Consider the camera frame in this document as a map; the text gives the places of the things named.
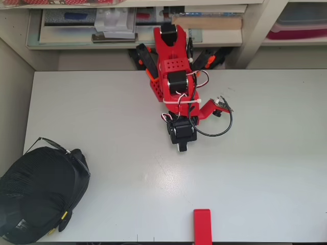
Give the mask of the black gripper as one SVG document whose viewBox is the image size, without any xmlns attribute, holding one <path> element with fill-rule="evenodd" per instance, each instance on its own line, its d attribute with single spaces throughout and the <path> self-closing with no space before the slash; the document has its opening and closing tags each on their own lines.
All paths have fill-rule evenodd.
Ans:
<svg viewBox="0 0 327 245">
<path fill-rule="evenodd" d="M 172 144 L 177 144 L 179 152 L 188 150 L 188 142 L 197 140 L 197 131 L 194 129 L 188 117 L 181 116 L 175 121 L 167 123 L 168 133 Z"/>
</svg>

